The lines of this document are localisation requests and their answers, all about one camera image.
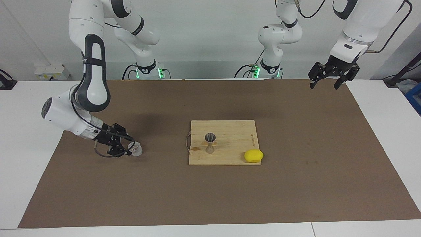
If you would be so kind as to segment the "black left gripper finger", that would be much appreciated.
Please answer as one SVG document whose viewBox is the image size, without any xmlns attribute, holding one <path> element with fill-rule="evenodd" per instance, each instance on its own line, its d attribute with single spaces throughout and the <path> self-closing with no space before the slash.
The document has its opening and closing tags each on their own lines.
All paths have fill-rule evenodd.
<svg viewBox="0 0 421 237">
<path fill-rule="evenodd" d="M 359 72 L 359 70 L 359 66 L 352 66 L 347 72 L 338 70 L 339 79 L 335 82 L 334 88 L 338 90 L 342 84 L 346 83 L 347 81 L 352 81 Z"/>
<path fill-rule="evenodd" d="M 327 71 L 328 67 L 322 63 L 315 63 L 313 67 L 308 72 L 308 77 L 310 80 L 310 88 L 314 89 L 317 83 L 328 77 L 329 72 Z"/>
</svg>

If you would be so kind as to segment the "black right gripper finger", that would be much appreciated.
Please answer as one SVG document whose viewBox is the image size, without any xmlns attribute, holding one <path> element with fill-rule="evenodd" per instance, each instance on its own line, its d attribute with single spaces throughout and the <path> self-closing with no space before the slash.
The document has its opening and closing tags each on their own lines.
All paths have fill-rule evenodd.
<svg viewBox="0 0 421 237">
<path fill-rule="evenodd" d="M 125 149 L 120 141 L 111 141 L 108 144 L 108 151 L 107 154 L 110 156 L 123 156 L 123 155 L 131 155 L 132 152 L 128 149 Z"/>
<path fill-rule="evenodd" d="M 121 139 L 125 139 L 131 142 L 134 141 L 134 138 L 128 135 L 127 130 L 117 123 L 112 125 L 111 133 L 114 134 L 112 135 L 112 141 L 121 141 Z"/>
</svg>

